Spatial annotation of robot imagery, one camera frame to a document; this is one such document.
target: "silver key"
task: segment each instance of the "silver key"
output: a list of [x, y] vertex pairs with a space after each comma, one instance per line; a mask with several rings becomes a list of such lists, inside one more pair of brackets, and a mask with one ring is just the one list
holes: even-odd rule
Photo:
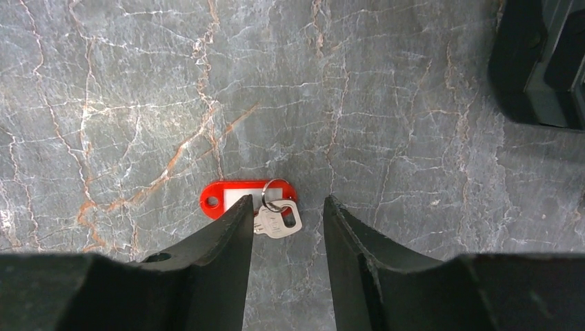
[[287, 228], [282, 219], [282, 214], [279, 212], [272, 212], [268, 208], [262, 206], [258, 210], [258, 215], [254, 218], [254, 233], [264, 233], [270, 238], [280, 239], [290, 236], [303, 228], [301, 217], [297, 204], [292, 200], [276, 200], [271, 203], [277, 208], [290, 208], [292, 215], [295, 218], [295, 225]]

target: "marble surface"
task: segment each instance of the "marble surface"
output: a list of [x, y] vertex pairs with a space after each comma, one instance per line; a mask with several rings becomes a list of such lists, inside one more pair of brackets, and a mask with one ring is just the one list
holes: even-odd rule
[[486, 80], [497, 0], [0, 2], [0, 250], [142, 259], [217, 179], [283, 177], [245, 330], [334, 330], [324, 197], [418, 252], [585, 251], [585, 136]]

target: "metal ring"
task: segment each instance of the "metal ring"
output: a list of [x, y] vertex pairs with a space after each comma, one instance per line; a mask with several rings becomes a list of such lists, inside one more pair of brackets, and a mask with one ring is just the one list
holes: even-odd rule
[[264, 188], [262, 188], [262, 194], [261, 194], [261, 196], [262, 196], [262, 205], [264, 207], [266, 207], [266, 209], [268, 209], [271, 212], [283, 212], [288, 207], [280, 208], [280, 207], [276, 206], [274, 203], [270, 203], [270, 202], [267, 203], [266, 202], [266, 190], [268, 189], [268, 186], [270, 186], [270, 184], [273, 183], [274, 181], [283, 181], [283, 182], [285, 182], [285, 183], [288, 184], [288, 182], [285, 179], [282, 179], [282, 178], [275, 178], [275, 179], [269, 180], [268, 183], [266, 183], [264, 185]]

